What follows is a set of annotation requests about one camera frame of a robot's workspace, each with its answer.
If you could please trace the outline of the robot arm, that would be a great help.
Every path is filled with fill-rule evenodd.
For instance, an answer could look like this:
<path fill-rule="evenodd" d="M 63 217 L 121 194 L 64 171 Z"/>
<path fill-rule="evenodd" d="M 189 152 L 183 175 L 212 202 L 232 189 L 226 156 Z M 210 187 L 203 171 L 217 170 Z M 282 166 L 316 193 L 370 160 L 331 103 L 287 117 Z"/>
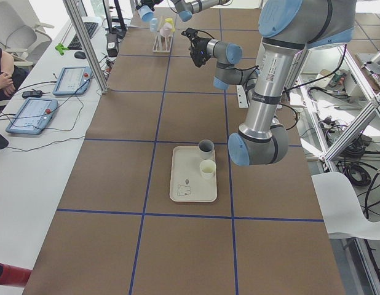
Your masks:
<path fill-rule="evenodd" d="M 170 1 L 175 7 L 176 12 L 183 22 L 187 22 L 194 14 L 197 14 L 205 9 L 215 6 L 224 6 L 229 3 L 225 0 L 196 0 L 196 1 Z M 135 1 L 135 8 L 143 22 L 150 22 L 154 18 L 155 6 L 162 3 L 158 0 L 140 0 Z"/>
<path fill-rule="evenodd" d="M 259 16 L 264 47 L 260 67 L 237 69 L 242 48 L 214 38 L 200 37 L 195 29 L 183 32 L 190 42 L 196 66 L 216 59 L 213 84 L 226 90 L 241 85 L 249 108 L 245 122 L 228 139 L 231 160 L 239 166 L 276 163 L 288 151 L 288 135 L 275 112 L 295 55 L 304 49 L 331 47 L 352 39 L 355 1 L 268 1 Z"/>

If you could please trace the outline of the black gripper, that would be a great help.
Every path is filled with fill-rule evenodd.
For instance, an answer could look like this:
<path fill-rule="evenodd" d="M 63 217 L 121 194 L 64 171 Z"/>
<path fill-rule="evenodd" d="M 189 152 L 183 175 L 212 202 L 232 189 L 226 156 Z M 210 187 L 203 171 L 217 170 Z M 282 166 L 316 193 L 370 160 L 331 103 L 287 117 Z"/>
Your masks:
<path fill-rule="evenodd" d="M 147 6 L 154 11 L 154 6 L 161 2 L 162 0 L 136 0 L 136 10 L 140 10 L 143 6 Z"/>
<path fill-rule="evenodd" d="M 200 68 L 212 57 L 208 52 L 208 43 L 212 40 L 210 38 L 198 37 L 197 30 L 194 28 L 186 28 L 181 32 L 182 36 L 187 37 L 191 41 L 190 56 L 196 67 Z"/>

